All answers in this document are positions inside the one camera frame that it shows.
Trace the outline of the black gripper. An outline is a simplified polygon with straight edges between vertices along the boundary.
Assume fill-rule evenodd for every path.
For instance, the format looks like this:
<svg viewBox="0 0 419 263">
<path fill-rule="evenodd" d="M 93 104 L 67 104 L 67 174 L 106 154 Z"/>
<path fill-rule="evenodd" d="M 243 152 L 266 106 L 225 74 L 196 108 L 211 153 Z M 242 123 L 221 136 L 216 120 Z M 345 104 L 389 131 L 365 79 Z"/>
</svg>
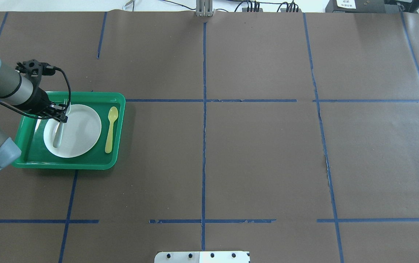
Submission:
<svg viewBox="0 0 419 263">
<path fill-rule="evenodd" d="M 31 114 L 33 118 L 50 118 L 59 123 L 68 121 L 69 105 L 53 104 L 40 88 L 18 87 L 12 94 L 12 105 L 16 113 L 25 117 Z"/>
</svg>

